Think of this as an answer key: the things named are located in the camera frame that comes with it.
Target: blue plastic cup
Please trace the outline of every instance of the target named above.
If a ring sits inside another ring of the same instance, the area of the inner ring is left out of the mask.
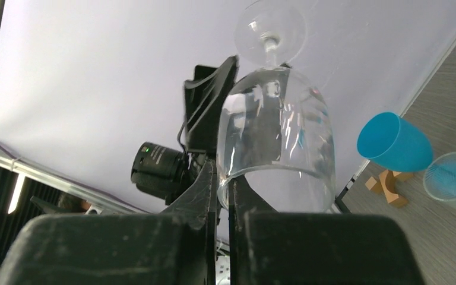
[[[392,112],[373,117],[357,138],[361,156],[398,172],[425,170],[432,163],[428,138],[414,125]]]

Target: wooden block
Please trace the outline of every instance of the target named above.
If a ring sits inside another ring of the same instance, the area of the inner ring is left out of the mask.
[[[377,180],[377,178],[371,176],[368,181],[366,181],[365,183],[366,187],[368,188],[368,190],[372,191],[373,193],[376,193],[376,194],[380,194],[382,193],[384,190],[382,189],[382,183],[380,183],[379,180]]]
[[[396,171],[393,171],[393,172],[394,172],[394,177],[402,182],[405,182],[406,180],[413,177],[413,173],[411,173],[411,172],[396,172]]]
[[[382,184],[382,189],[384,190],[385,198],[389,205],[396,208],[400,208],[408,204],[408,200],[396,193],[396,178],[394,173],[390,170],[386,170],[378,176],[380,178],[380,183]]]

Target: gray table surface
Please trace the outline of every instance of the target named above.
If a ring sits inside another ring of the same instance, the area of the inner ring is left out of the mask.
[[[456,151],[456,47],[429,81],[404,118],[430,139],[435,158]],[[409,200],[403,208],[387,204],[383,194],[364,186],[382,168],[375,163],[359,176],[343,198],[352,213],[381,214],[394,219],[405,231],[427,284],[456,285],[456,211],[427,196],[423,173],[397,182]]]

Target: white backdrop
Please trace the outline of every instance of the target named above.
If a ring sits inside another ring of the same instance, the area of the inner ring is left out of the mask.
[[[237,53],[253,0],[15,0],[0,34],[0,143],[148,211],[130,183],[144,141],[179,149],[182,83]],[[308,39],[291,64],[322,91],[340,191],[363,163],[356,138],[402,111],[456,38],[456,0],[295,2]],[[257,66],[241,59],[239,77]]]

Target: wine glass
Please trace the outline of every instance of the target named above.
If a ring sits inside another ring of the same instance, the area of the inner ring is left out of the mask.
[[[245,175],[277,211],[323,212],[333,204],[333,133],[319,91],[288,62],[302,49],[306,23],[288,1],[260,0],[244,10],[235,43],[266,66],[235,84],[217,139],[218,198],[228,209],[228,183]]]

